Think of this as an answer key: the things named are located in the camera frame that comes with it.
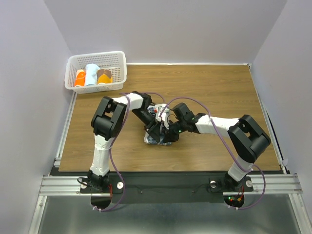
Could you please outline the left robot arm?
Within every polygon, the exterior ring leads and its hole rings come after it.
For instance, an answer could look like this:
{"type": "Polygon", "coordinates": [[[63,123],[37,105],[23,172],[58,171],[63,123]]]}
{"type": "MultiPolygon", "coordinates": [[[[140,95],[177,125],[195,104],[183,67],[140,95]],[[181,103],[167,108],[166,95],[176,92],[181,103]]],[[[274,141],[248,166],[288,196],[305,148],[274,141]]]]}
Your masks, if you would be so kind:
{"type": "Polygon", "coordinates": [[[97,192],[109,187],[109,159],[111,149],[132,111],[143,123],[144,130],[157,143],[160,142],[160,122],[148,107],[153,103],[149,94],[133,91],[119,98],[103,97],[91,121],[95,138],[92,165],[88,171],[87,185],[97,192]]]}

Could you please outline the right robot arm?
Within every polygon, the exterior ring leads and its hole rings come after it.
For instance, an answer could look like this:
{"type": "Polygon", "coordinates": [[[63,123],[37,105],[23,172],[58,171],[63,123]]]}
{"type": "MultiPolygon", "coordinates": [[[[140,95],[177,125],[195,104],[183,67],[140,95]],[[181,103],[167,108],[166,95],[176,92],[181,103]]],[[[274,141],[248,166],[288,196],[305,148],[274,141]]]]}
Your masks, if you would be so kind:
{"type": "Polygon", "coordinates": [[[224,138],[231,140],[237,157],[233,157],[234,162],[225,174],[224,187],[228,190],[241,186],[243,178],[271,143],[270,137],[250,115],[240,118],[211,117],[204,113],[194,115],[185,103],[176,105],[173,112],[177,121],[169,121],[164,131],[164,143],[178,141],[179,134],[185,131],[212,134],[219,136],[230,155],[234,156],[224,138]]]}

